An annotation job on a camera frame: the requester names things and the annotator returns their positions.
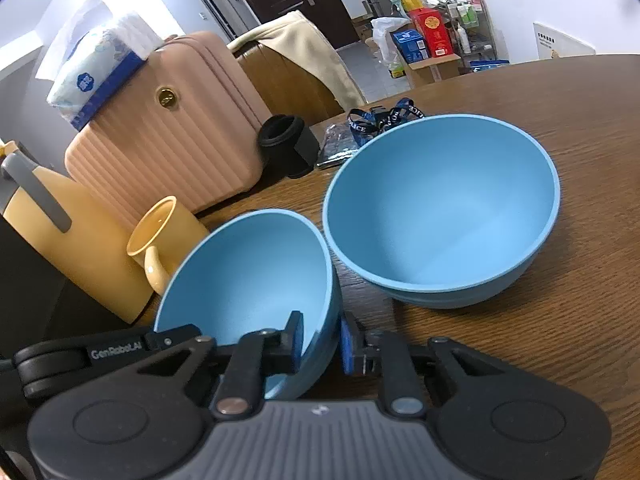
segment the gray floor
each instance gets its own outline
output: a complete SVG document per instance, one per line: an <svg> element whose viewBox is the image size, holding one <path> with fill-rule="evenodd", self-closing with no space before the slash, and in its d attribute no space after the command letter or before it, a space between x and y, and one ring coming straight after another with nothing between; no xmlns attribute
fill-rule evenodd
<svg viewBox="0 0 640 480"><path fill-rule="evenodd" d="M408 91L406 76L393 79L364 43L347 46L338 54L369 103Z"/></svg>

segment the yellow mug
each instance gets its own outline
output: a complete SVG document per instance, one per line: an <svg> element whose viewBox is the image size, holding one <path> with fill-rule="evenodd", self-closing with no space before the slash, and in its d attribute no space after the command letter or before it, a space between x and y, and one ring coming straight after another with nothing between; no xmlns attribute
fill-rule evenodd
<svg viewBox="0 0 640 480"><path fill-rule="evenodd" d="M207 235L208 229L175 196L168 196L133 229L127 254L145 269L151 287L162 295L182 261Z"/></svg>

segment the brown leather chair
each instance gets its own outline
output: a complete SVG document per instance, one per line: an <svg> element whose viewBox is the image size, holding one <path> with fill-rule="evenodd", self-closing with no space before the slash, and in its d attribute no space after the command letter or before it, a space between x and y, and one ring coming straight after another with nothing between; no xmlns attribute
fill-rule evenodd
<svg viewBox="0 0 640 480"><path fill-rule="evenodd" d="M271 113L297 115L311 126L344 112L316 76L257 41L235 54Z"/></svg>

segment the yellow pitcher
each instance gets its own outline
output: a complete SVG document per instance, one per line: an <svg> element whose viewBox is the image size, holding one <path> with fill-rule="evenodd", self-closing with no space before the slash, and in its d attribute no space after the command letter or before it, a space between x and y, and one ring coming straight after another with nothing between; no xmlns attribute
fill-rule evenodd
<svg viewBox="0 0 640 480"><path fill-rule="evenodd" d="M163 198L143 217L129 238L127 254L145 269L158 294L182 261L209 231L175 196Z"/></svg>
<svg viewBox="0 0 640 480"><path fill-rule="evenodd" d="M127 256L124 227L83 186L38 166L13 141L0 142L0 160L0 214L89 296L133 322L153 291Z"/></svg>

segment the small blue bowl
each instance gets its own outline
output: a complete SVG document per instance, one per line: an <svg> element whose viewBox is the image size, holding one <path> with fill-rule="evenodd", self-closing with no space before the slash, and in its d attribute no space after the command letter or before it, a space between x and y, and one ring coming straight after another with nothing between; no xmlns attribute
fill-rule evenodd
<svg viewBox="0 0 640 480"><path fill-rule="evenodd" d="M556 168L531 136L444 115L366 144L331 182L322 224L344 264L391 297L459 308L529 267L559 205Z"/></svg>
<svg viewBox="0 0 640 480"><path fill-rule="evenodd" d="M320 231L293 211L264 209L224 224L191 251L162 298L154 330L193 323L220 345L283 329L303 314L300 371L267 380L265 397L291 400L318 380L339 340L342 296Z"/></svg>

